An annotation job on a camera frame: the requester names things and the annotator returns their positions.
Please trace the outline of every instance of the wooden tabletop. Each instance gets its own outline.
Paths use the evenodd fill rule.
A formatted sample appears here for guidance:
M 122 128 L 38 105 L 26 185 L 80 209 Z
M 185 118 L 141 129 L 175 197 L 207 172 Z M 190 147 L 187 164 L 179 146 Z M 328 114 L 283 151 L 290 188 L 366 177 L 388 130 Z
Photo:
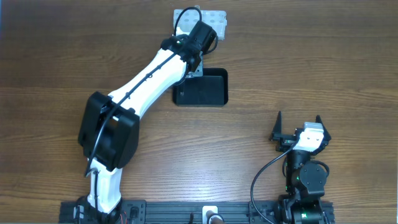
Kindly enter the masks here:
M 177 107 L 171 91 L 141 120 L 123 198 L 250 200 L 268 141 L 321 115 L 333 140 L 325 200 L 337 223 L 395 223 L 398 1 L 3 0 L 0 30 L 0 222 L 57 222 L 89 192 L 77 135 L 88 97 L 127 83 L 172 33 L 174 9 L 227 12 L 226 39 L 204 59 L 225 68 L 222 108 Z M 281 161 L 255 198 L 285 191 Z

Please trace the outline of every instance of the wooden table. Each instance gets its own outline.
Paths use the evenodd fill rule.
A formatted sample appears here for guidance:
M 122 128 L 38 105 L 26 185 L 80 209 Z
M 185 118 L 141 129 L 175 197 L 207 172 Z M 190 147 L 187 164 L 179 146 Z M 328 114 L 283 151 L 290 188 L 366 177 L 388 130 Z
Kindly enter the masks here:
M 279 155 L 277 112 L 292 134 L 320 114 L 333 140 L 338 223 L 395 223 L 398 1 L 3 0 L 0 33 L 0 222 L 57 222 L 89 192 L 77 134 L 88 97 L 128 82 L 172 33 L 174 9 L 225 10 L 226 40 L 205 67 L 229 73 L 222 108 L 186 108 L 167 91 L 141 121 L 123 170 L 124 198 L 243 201 Z M 256 184 L 284 193 L 281 161 Z

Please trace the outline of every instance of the wood grain surface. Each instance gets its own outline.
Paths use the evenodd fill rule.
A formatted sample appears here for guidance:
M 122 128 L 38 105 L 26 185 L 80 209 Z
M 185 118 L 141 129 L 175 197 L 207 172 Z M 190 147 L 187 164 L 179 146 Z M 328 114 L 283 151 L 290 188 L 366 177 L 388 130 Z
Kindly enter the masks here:
M 0 222 L 57 222 L 89 192 L 77 143 L 85 103 L 121 87 L 172 33 L 174 9 L 225 10 L 226 40 L 205 67 L 229 73 L 222 108 L 186 108 L 167 91 L 141 122 L 123 170 L 124 198 L 243 201 L 279 155 L 277 112 L 293 133 L 320 114 L 333 140 L 337 223 L 395 223 L 398 1 L 3 0 L 0 28 Z M 284 193 L 279 161 L 255 197 Z

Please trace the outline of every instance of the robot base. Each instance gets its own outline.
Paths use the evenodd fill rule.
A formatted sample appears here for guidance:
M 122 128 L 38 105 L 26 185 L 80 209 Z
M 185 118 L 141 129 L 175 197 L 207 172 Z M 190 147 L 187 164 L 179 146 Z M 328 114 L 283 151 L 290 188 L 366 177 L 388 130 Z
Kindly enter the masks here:
M 277 223 L 274 218 L 274 206 L 277 201 L 256 201 L 257 207 L 267 214 L 267 218 Z M 251 202 L 146 202 L 145 200 L 123 200 L 121 213 L 124 224 L 200 224 L 203 206 L 214 205 L 227 224 L 267 223 L 260 218 Z M 333 204 L 323 202 L 323 209 L 330 222 L 335 224 Z M 75 202 L 62 202 L 59 223 L 74 223 L 73 209 Z M 95 224 L 96 221 L 85 216 L 81 224 Z

